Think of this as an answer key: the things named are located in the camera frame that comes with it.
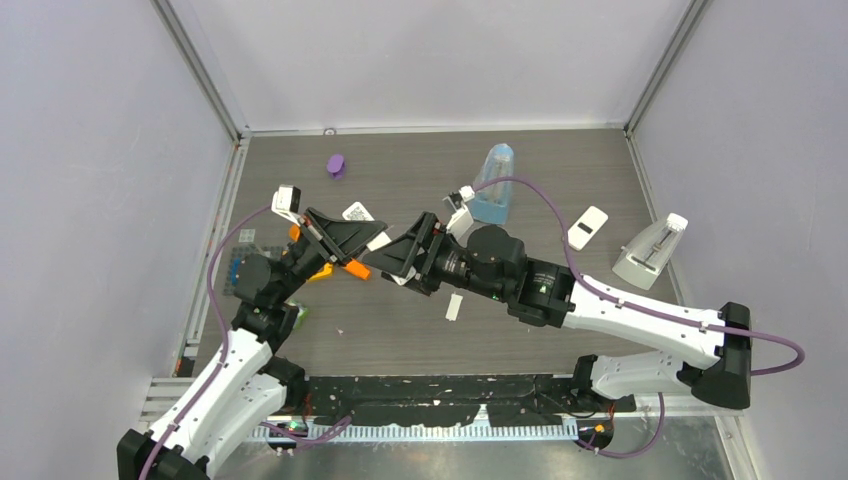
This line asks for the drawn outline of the white battery cover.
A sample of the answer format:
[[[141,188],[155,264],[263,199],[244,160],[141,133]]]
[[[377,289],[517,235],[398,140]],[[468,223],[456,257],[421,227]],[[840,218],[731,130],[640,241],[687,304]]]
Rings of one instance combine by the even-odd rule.
[[[445,318],[448,321],[455,322],[458,319],[463,297],[457,293],[450,295],[448,307],[445,313]]]

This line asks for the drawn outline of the white remote control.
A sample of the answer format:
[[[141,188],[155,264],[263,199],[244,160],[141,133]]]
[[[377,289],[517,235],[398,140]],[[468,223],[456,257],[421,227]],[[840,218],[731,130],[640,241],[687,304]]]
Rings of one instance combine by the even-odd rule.
[[[348,221],[369,222],[369,225],[367,226],[366,230],[370,233],[376,232],[375,226],[373,225],[376,219],[362,202],[356,201],[349,205],[342,212],[342,218]],[[382,247],[385,247],[390,242],[391,238],[386,233],[386,231],[383,230],[380,233],[374,235],[374,237],[367,243],[366,249],[368,251],[375,251]]]

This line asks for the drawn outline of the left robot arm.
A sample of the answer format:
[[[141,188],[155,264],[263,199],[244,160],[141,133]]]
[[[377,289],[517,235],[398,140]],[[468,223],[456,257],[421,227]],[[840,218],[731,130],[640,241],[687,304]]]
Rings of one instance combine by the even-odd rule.
[[[289,300],[326,264],[361,255],[387,225],[332,219],[313,208],[294,223],[300,236],[285,253],[242,259],[234,292],[240,305],[216,358],[147,431],[121,438],[119,478],[211,479],[261,421],[305,405],[302,368],[275,355],[299,313]]]

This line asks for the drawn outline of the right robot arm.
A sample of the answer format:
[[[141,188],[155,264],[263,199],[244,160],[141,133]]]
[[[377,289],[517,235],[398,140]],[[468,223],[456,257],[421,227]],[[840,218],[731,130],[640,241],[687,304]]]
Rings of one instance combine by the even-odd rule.
[[[570,392],[584,410],[653,393],[689,392],[734,410],[751,403],[751,342],[744,334],[750,311],[743,305],[694,309],[618,290],[528,256],[523,241],[497,225],[474,230],[461,244],[428,212],[363,261],[423,295],[449,284],[505,304],[531,326],[600,332],[649,347],[622,357],[580,357]]]

